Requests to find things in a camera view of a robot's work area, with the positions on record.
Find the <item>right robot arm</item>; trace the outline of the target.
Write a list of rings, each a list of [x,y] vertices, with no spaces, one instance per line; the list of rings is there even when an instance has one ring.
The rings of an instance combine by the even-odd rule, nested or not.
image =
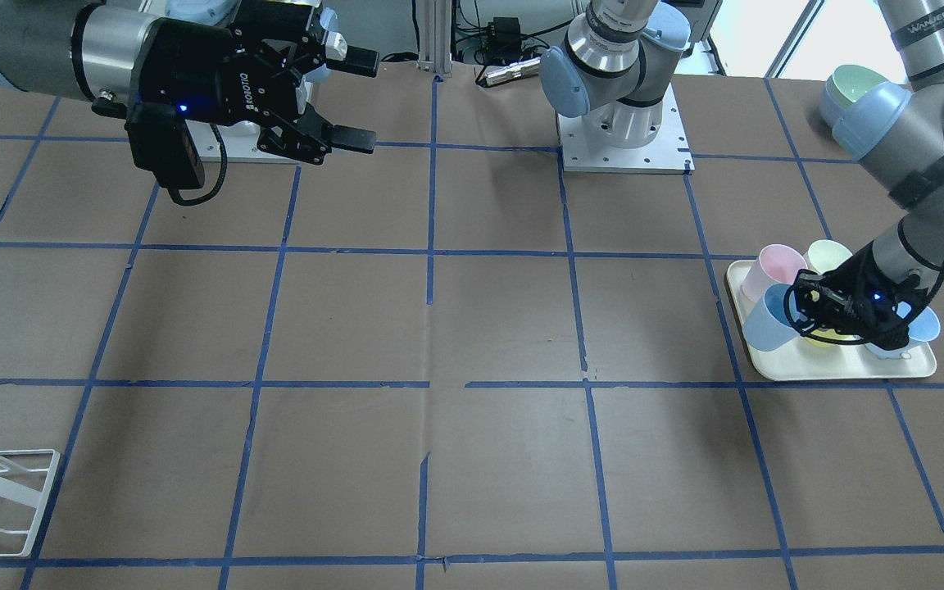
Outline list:
[[[212,1],[210,23],[107,1],[0,1],[0,85],[90,103],[123,120],[139,168],[198,172],[188,123],[259,127],[258,149],[320,164],[371,153],[374,132],[331,124],[304,98],[323,70],[377,75],[318,1]]]

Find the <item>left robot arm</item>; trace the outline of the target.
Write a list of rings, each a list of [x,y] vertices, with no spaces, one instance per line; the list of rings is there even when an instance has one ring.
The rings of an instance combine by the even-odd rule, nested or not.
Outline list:
[[[823,273],[779,285],[777,317],[799,336],[898,350],[944,284],[944,1],[881,1],[908,86],[887,79],[837,101],[834,74],[820,110],[836,142],[904,211],[898,224]],[[561,120],[604,126],[604,141],[648,145],[692,26],[663,1],[592,1],[536,59],[485,70],[484,87],[539,75]]]

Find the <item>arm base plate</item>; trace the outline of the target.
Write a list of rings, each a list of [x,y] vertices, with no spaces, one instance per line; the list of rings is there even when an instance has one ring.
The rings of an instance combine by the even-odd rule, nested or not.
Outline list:
[[[556,116],[563,169],[577,173],[685,175],[696,170],[674,89],[660,103],[611,103],[581,117]]]
[[[195,120],[188,120],[187,125],[199,157],[207,163],[220,163],[220,142],[215,138],[212,126]],[[258,124],[239,122],[232,126],[217,125],[217,129],[229,163],[296,164],[291,158],[274,156],[259,149]]]

